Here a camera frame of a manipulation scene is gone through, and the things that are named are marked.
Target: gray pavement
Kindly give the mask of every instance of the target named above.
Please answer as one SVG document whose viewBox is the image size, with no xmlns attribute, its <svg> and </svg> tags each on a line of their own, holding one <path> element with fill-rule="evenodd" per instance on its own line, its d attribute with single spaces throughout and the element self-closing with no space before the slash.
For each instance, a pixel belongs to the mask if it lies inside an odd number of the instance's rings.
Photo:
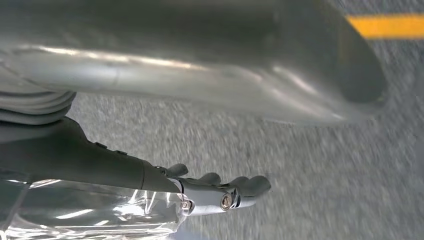
<svg viewBox="0 0 424 240">
<path fill-rule="evenodd" d="M 340 0 L 345 14 L 424 12 L 419 0 Z M 379 116 L 334 127 L 295 126 L 189 103 L 79 94 L 69 116 L 88 138 L 191 177 L 266 175 L 258 205 L 190 217 L 178 239 L 422 240 L 424 41 L 372 41 L 392 98 Z"/>
</svg>

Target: transparent plastic sheet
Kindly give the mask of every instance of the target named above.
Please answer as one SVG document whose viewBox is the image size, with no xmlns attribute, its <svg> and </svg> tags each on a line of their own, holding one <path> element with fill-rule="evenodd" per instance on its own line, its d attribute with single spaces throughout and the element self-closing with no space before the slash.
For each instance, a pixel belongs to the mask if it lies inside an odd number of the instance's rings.
<svg viewBox="0 0 424 240">
<path fill-rule="evenodd" d="M 175 233 L 189 213 L 181 208 L 186 197 L 180 193 L 58 179 L 21 182 L 19 188 L 26 193 L 16 198 L 1 240 L 161 239 Z"/>
</svg>

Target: silver robotic part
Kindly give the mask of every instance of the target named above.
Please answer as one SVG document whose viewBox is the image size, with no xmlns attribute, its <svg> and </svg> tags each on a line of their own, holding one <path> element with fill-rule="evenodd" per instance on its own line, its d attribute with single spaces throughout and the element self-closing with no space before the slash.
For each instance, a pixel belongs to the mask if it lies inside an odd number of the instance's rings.
<svg viewBox="0 0 424 240">
<path fill-rule="evenodd" d="M 187 196 L 188 199 L 183 201 L 181 207 L 189 209 L 190 216 L 219 214 L 252 206 L 271 188 L 270 182 L 264 176 L 250 179 L 241 176 L 221 184 L 221 177 L 214 172 L 199 179 L 183 178 L 182 176 L 188 173 L 183 164 L 157 168 Z"/>
</svg>

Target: asphalt road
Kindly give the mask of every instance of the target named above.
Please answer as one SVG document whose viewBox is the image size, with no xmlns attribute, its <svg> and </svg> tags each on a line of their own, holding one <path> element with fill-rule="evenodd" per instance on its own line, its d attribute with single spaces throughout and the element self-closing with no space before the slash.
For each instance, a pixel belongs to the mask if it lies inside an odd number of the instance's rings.
<svg viewBox="0 0 424 240">
<path fill-rule="evenodd" d="M 423 0 L 332 1 L 344 14 L 424 12 Z M 258 205 L 191 217 L 178 239 L 424 239 L 424 40 L 371 41 L 392 98 L 358 124 L 305 127 L 188 103 L 79 94 L 69 116 L 88 138 L 191 177 L 266 175 Z"/>
</svg>

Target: metal pipe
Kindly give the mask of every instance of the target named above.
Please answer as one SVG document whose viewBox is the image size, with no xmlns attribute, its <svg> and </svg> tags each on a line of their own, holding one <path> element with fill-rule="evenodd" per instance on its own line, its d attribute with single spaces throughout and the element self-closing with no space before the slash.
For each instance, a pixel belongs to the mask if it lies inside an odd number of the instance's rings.
<svg viewBox="0 0 424 240">
<path fill-rule="evenodd" d="M 17 88 L 189 100 L 304 124 L 360 120 L 385 101 L 377 58 L 324 1 L 0 0 L 0 36 L 0 83 Z"/>
</svg>

